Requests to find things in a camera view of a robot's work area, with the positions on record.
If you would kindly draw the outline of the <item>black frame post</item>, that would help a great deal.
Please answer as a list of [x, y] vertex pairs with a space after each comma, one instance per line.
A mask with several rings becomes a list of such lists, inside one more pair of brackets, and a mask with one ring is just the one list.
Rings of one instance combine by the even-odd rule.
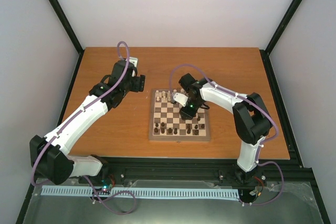
[[51, 7], [53, 8], [55, 14], [57, 15], [60, 23], [62, 24], [66, 34], [68, 35], [72, 45], [74, 46], [76, 52], [78, 53], [78, 55], [82, 55], [84, 52], [84, 49], [81, 45], [81, 43], [79, 42], [62, 6], [60, 5], [58, 0], [48, 0]]
[[286, 27], [290, 23], [291, 19], [293, 18], [294, 14], [296, 13], [297, 9], [299, 8], [300, 4], [303, 0], [292, 0], [289, 7], [287, 8], [283, 18], [281, 19], [279, 25], [277, 26], [272, 38], [270, 39], [266, 49], [265, 54], [269, 57], [275, 48], [277, 42], [279, 41], [280, 37], [283, 35]]

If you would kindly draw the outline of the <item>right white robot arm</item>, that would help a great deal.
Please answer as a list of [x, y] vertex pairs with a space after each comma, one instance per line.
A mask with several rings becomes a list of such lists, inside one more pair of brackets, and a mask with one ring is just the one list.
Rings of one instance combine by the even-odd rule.
[[271, 128], [278, 127], [257, 93], [241, 94], [226, 89], [207, 78], [194, 79], [189, 73], [179, 80], [184, 92], [173, 92], [173, 101], [182, 107], [180, 116], [184, 120], [196, 117], [196, 112], [206, 102], [211, 102], [233, 115], [236, 133], [241, 139], [238, 167], [251, 172], [259, 164], [259, 153]]

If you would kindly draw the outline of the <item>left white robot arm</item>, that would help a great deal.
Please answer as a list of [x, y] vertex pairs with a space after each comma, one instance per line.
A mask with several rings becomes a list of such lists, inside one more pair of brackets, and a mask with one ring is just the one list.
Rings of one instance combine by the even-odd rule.
[[30, 161], [35, 172], [55, 185], [69, 177], [91, 176], [97, 183], [108, 180], [105, 161], [97, 156], [71, 156], [74, 144], [96, 120], [115, 109], [128, 92], [142, 92], [145, 76], [138, 75], [138, 59], [119, 60], [112, 73], [93, 86], [80, 107], [44, 137], [35, 135], [29, 142]]

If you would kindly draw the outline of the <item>white chess pieces row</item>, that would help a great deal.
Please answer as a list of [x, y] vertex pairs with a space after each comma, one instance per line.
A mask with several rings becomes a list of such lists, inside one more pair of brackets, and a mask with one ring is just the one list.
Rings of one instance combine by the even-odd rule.
[[172, 94], [170, 90], [156, 90], [154, 94], [156, 102], [172, 102]]

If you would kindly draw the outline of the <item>left black frame post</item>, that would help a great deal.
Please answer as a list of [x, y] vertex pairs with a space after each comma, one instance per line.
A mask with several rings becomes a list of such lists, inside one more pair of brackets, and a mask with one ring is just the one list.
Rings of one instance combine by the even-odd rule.
[[74, 46], [76, 52], [78, 53], [78, 55], [82, 55], [84, 52], [84, 49], [81, 45], [81, 43], [79, 42], [62, 6], [60, 5], [58, 0], [48, 0], [51, 7], [53, 8], [55, 14], [57, 15], [60, 23], [62, 24], [66, 34], [68, 35], [72, 45]]

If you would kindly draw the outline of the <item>right black frame post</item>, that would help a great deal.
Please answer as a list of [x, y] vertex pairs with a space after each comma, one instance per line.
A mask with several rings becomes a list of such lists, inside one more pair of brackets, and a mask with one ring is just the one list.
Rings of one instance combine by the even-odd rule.
[[300, 4], [303, 0], [292, 0], [289, 7], [287, 8], [283, 18], [281, 19], [279, 25], [277, 26], [272, 38], [270, 39], [266, 49], [265, 54], [269, 57], [275, 48], [277, 42], [279, 41], [280, 37], [283, 35], [286, 27], [290, 23], [291, 19], [293, 18], [294, 14], [296, 13], [297, 9], [299, 8]]

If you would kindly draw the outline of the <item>dark chess piece cluster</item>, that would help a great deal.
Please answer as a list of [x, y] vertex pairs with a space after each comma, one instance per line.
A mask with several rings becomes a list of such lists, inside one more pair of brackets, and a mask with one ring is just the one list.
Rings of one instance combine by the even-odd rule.
[[164, 113], [163, 117], [154, 115], [150, 123], [152, 135], [161, 136], [209, 136], [208, 119], [199, 113], [192, 120], [182, 120], [178, 113]]

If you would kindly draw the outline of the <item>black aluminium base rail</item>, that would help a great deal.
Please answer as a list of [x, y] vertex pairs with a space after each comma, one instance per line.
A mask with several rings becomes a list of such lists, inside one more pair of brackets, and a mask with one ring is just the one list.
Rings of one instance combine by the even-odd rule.
[[104, 158], [103, 170], [89, 179], [94, 185], [128, 185], [136, 180], [204, 181], [232, 188], [252, 188], [262, 183], [279, 185], [307, 182], [316, 186], [311, 168], [296, 159], [261, 160], [261, 167], [245, 174], [234, 159]]

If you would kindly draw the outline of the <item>wooden chess board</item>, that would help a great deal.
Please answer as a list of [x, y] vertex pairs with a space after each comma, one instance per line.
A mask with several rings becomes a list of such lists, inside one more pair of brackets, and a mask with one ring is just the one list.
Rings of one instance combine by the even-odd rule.
[[209, 142], [211, 131], [208, 111], [200, 108], [192, 120], [183, 120], [182, 106], [172, 103], [168, 89], [151, 91], [149, 139], [152, 141], [199, 141]]

